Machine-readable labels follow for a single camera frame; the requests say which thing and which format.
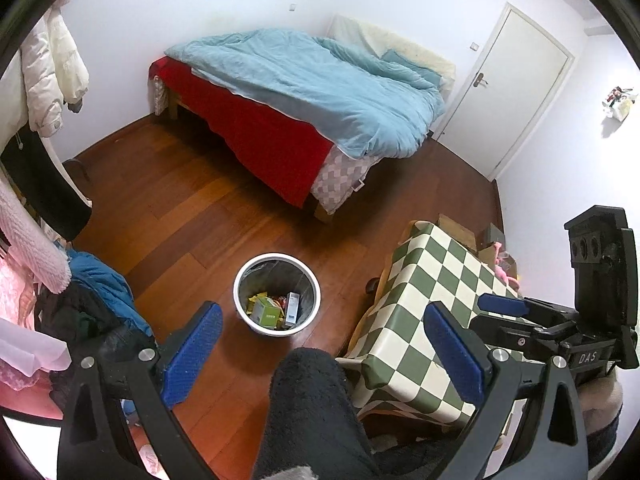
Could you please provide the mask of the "white small box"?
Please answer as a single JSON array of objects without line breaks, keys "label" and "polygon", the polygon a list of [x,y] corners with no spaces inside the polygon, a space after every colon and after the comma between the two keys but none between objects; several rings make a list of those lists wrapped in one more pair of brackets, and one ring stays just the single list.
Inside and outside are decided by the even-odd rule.
[{"label": "white small box", "polygon": [[288,330],[297,323],[300,296],[297,292],[289,292],[285,301],[284,326]]}]

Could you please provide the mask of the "green carton box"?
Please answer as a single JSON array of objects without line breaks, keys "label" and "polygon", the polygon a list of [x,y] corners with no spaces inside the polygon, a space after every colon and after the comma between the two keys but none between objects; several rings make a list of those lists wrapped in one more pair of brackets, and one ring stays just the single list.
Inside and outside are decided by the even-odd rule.
[{"label": "green carton box", "polygon": [[263,328],[269,328],[275,330],[280,322],[280,318],[283,314],[280,304],[276,300],[270,297],[263,299],[258,304],[255,304],[250,319]]}]

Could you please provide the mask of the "white round trash bin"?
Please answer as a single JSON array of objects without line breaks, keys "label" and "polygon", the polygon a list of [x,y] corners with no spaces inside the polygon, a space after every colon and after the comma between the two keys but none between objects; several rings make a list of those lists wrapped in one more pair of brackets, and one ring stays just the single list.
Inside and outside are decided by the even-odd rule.
[{"label": "white round trash bin", "polygon": [[[280,304],[283,314],[275,330],[263,328],[250,319],[246,312],[250,296],[266,292]],[[288,330],[284,326],[285,301],[289,292],[300,296],[297,323]],[[232,286],[232,298],[240,318],[256,334],[274,338],[286,338],[300,333],[317,317],[321,304],[321,288],[318,278],[305,263],[290,255],[268,252],[251,258],[242,266]]]}]

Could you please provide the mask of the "blue jacket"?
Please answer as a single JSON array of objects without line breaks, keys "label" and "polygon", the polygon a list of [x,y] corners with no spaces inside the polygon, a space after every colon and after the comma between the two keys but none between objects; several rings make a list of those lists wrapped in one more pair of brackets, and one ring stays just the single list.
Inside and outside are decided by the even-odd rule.
[{"label": "blue jacket", "polygon": [[66,254],[73,282],[92,290],[119,321],[153,336],[151,326],[134,306],[134,294],[122,274],[90,252],[69,249]]}]

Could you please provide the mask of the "pink knitted garment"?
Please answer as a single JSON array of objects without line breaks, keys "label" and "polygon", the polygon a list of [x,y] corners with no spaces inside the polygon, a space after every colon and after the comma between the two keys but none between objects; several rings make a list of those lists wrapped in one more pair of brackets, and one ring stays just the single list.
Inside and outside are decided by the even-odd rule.
[{"label": "pink knitted garment", "polygon": [[5,176],[1,176],[1,231],[16,261],[29,268],[50,292],[64,292],[72,278],[66,253],[46,237]]}]

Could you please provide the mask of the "black fuzzy trouser leg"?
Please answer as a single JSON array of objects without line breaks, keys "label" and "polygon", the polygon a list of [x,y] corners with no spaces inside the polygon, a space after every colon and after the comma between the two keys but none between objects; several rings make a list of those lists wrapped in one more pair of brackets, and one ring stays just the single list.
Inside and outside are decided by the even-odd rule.
[{"label": "black fuzzy trouser leg", "polygon": [[273,373],[254,479],[375,479],[381,475],[346,388],[319,349],[291,351]]}]

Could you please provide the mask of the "white door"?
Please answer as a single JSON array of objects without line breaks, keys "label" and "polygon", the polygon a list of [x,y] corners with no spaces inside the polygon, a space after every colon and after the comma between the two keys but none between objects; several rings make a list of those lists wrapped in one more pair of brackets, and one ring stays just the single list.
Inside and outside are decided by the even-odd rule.
[{"label": "white door", "polygon": [[538,122],[574,56],[510,4],[442,124],[438,142],[491,181]]}]

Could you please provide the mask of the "light blue duvet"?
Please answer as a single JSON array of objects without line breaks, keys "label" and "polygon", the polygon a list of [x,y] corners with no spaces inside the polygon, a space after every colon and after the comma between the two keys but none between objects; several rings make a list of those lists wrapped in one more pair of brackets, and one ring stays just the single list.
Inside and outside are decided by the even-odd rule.
[{"label": "light blue duvet", "polygon": [[407,66],[293,29],[202,37],[166,50],[194,75],[312,125],[350,158],[407,158],[444,111]]}]

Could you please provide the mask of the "bed with red sheet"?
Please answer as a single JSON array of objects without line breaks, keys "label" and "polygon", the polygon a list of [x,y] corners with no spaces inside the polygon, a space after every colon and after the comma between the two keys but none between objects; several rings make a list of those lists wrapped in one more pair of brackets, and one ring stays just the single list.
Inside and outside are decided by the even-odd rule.
[{"label": "bed with red sheet", "polygon": [[[407,66],[434,82],[446,99],[456,79],[454,63],[420,44],[367,22],[338,14],[324,36],[382,60]],[[149,69],[154,106],[183,106],[224,139],[238,161],[293,206],[308,197],[334,214],[386,157],[350,158],[306,122],[211,84],[166,53]]]}]

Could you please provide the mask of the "white puffer coat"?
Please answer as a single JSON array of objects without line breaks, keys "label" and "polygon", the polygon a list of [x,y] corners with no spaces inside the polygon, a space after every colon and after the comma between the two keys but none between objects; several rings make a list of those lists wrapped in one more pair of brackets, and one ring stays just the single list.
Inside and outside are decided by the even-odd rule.
[{"label": "white puffer coat", "polygon": [[59,6],[51,6],[21,44],[29,128],[44,138],[62,128],[63,110],[81,110],[89,72]]}]

